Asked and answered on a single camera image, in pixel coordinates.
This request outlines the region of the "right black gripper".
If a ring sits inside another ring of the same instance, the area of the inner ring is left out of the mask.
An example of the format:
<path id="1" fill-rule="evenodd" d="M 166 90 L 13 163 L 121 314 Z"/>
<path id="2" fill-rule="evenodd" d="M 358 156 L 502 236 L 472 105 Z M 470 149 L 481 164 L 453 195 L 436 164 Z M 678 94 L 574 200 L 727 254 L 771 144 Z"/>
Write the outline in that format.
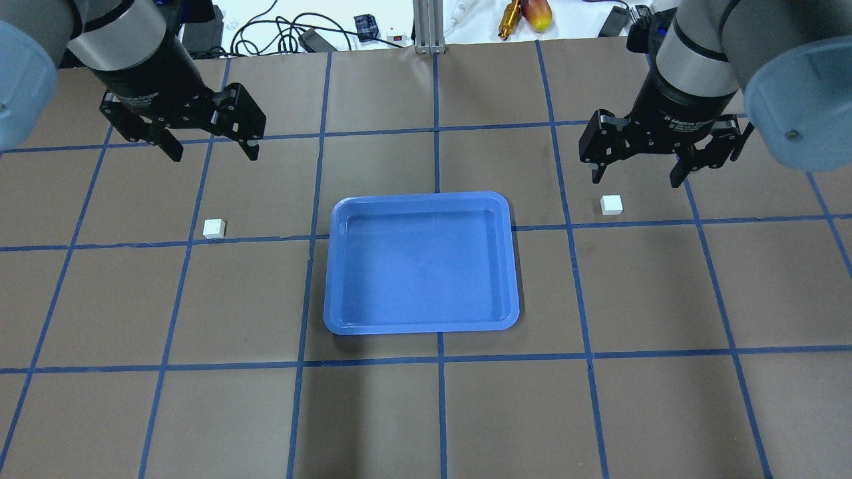
<path id="1" fill-rule="evenodd" d="M 724 112 L 733 97 L 697 97 L 649 77 L 624 117 L 603 108 L 594 111 L 578 142 L 579 160 L 591 165 L 592 182 L 599 184 L 615 161 L 637 154 L 675 154 L 670 187 L 681 188 L 695 167 L 736 161 L 757 130 Z"/>

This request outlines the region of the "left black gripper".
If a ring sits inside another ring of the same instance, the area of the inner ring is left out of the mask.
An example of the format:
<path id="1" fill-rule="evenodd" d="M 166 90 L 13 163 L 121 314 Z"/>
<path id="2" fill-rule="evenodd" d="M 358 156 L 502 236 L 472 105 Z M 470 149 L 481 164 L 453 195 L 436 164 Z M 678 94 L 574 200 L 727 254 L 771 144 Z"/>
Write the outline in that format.
<path id="1" fill-rule="evenodd" d="M 199 128 L 237 140 L 258 161 L 267 116 L 244 85 L 211 90 L 192 63 L 101 72 L 100 80 L 108 92 L 101 112 L 126 140 L 149 140 L 152 129 L 152 145 L 179 162 L 184 148 L 171 130 Z"/>

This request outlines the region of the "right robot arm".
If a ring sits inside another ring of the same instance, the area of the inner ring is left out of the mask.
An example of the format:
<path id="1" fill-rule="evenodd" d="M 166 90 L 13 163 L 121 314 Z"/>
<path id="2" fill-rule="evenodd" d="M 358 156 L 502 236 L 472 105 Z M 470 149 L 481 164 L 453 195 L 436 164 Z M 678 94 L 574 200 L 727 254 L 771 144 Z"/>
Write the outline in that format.
<path id="1" fill-rule="evenodd" d="M 624 117 L 593 113 L 579 160 L 599 183 L 611 164 L 673 154 L 670 185 L 736 161 L 758 132 L 782 166 L 850 165 L 849 1 L 676 1 L 631 25 L 649 71 Z"/>

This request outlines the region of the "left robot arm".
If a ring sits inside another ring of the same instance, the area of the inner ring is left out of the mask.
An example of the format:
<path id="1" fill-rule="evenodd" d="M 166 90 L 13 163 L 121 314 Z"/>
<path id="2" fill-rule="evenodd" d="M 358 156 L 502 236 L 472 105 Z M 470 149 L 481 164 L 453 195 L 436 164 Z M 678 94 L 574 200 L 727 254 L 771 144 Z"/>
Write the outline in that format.
<path id="1" fill-rule="evenodd" d="M 242 84 L 211 90 L 153 1 L 3 1 L 3 150 L 18 148 L 55 96 L 66 52 L 104 84 L 100 110 L 127 142 L 182 160 L 176 128 L 237 142 L 258 159 L 267 118 Z"/>

